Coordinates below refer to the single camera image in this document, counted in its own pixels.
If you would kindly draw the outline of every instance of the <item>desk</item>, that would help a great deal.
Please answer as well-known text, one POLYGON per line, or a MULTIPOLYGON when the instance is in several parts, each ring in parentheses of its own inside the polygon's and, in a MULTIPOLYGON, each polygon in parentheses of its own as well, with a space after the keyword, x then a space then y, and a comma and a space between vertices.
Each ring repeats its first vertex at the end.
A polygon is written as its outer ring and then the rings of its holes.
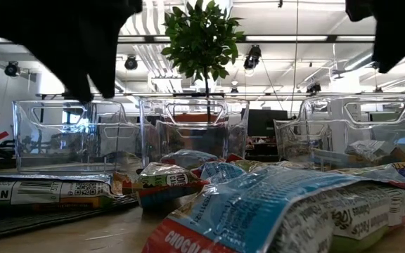
MULTIPOLYGON (((136 207, 125 212, 0 239, 0 252, 141 252, 154 228, 182 201, 185 200, 165 205, 159 213, 146 212, 136 207)), ((405 227, 388 234, 366 253, 405 253, 405 227)))

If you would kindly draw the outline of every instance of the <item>computer monitor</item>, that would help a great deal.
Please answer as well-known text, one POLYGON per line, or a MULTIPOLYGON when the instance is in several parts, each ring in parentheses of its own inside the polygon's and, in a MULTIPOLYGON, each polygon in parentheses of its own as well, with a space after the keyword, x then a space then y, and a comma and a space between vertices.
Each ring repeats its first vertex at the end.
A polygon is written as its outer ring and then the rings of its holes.
POLYGON ((247 135, 256 137, 275 136, 273 119, 288 120, 287 111, 251 109, 247 123, 247 135))

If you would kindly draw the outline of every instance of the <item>black mat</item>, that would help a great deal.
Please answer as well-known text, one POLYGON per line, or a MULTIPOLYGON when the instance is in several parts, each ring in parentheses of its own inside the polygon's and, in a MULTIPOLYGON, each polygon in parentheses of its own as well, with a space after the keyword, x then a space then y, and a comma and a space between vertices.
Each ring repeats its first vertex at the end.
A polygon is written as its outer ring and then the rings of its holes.
POLYGON ((0 217, 0 237, 27 232, 47 226, 69 223, 80 219, 85 219, 107 212, 120 211, 138 206, 134 198, 125 197, 114 201, 105 209, 88 211, 70 211, 48 214, 27 214, 27 215, 5 215, 0 217))

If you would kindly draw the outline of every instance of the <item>plant stem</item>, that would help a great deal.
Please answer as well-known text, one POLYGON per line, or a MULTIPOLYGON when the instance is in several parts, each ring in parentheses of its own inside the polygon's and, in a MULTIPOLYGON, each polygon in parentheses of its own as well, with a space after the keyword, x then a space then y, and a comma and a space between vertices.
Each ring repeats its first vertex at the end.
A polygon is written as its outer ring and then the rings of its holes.
POLYGON ((209 80, 207 74, 207 67, 204 66, 204 80, 205 80, 205 97, 207 98, 207 123, 210 123, 210 101, 209 101, 209 80))

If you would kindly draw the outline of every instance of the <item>green leaves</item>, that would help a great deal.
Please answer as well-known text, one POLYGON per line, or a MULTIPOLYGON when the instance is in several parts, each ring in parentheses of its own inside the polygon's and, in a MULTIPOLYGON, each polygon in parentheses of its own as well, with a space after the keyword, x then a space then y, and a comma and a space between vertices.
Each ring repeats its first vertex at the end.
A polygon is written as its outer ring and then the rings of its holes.
POLYGON ((214 80, 225 78, 229 73, 224 66, 235 63, 236 41, 243 37, 236 31, 240 18, 227 18, 214 1, 203 10, 203 0, 197 0, 194 6, 186 4, 186 10, 188 14, 173 7, 172 13, 165 14, 165 34, 171 42, 161 54, 186 77, 203 79, 212 73, 214 80))

